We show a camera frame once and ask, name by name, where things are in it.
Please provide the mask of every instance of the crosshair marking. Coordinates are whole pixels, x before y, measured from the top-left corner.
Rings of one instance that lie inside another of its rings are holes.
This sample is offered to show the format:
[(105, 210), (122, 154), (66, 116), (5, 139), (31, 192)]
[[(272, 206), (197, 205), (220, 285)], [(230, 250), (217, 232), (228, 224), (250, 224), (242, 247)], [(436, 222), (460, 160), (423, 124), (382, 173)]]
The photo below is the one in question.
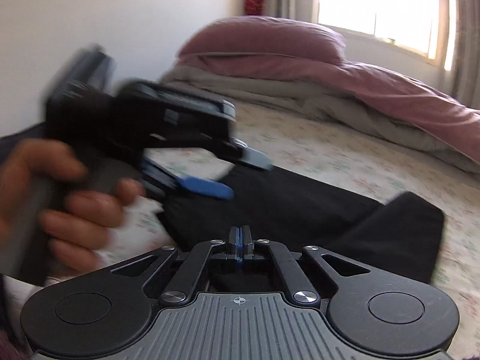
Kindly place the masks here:
[(247, 300), (245, 298), (242, 298), (240, 296), (236, 297), (235, 299), (232, 299), (232, 302), (235, 302), (236, 304), (244, 304)]

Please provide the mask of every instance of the pink duvet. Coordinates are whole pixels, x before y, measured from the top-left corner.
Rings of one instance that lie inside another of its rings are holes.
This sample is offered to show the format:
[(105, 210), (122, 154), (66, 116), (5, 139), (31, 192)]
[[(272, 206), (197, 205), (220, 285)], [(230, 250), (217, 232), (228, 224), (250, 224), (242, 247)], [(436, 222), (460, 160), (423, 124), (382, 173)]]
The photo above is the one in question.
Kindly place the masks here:
[(214, 74), (267, 80), (307, 80), (353, 94), (384, 114), (409, 122), (480, 163), (480, 114), (451, 97), (378, 66), (330, 64), (286, 55), (181, 52), (180, 65)]

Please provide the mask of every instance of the white wall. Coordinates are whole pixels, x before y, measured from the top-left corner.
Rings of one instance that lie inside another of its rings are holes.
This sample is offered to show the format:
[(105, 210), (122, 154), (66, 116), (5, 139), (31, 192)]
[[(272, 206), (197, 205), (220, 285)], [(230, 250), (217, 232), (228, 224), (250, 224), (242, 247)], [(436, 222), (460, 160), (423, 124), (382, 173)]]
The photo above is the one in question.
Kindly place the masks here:
[(157, 79), (202, 26), (243, 0), (0, 0), (0, 136), (38, 122), (40, 97), (79, 48), (105, 47), (116, 81)]

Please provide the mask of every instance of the gray ribbed plate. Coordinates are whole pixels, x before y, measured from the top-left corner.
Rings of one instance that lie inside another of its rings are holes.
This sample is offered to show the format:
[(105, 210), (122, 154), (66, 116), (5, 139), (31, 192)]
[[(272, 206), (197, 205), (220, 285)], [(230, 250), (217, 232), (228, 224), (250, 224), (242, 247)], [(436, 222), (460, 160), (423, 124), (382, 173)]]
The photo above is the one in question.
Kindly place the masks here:
[[(373, 360), (346, 345), (311, 309), (280, 294), (205, 294), (160, 312), (151, 330), (104, 360)], [(426, 357), (450, 360), (444, 353)], [(36, 355), (32, 360), (47, 360)]]

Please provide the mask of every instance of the hand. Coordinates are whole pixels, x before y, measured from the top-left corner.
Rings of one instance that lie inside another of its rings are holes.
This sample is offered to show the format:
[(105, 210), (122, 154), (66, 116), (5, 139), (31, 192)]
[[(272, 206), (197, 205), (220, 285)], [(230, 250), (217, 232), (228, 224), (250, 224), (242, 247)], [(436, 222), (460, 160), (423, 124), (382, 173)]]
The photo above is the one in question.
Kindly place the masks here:
[[(28, 191), (32, 174), (74, 181), (84, 178), (87, 169), (63, 142), (22, 141), (0, 168), (0, 242), (8, 237), (10, 221)], [(94, 191), (74, 192), (65, 201), (68, 213), (43, 212), (40, 223), (53, 237), (49, 244), (53, 255), (79, 273), (97, 269), (100, 261), (92, 250), (106, 245), (107, 228), (121, 225), (123, 206), (133, 203), (142, 194), (140, 183), (124, 179), (118, 183), (115, 197)]]

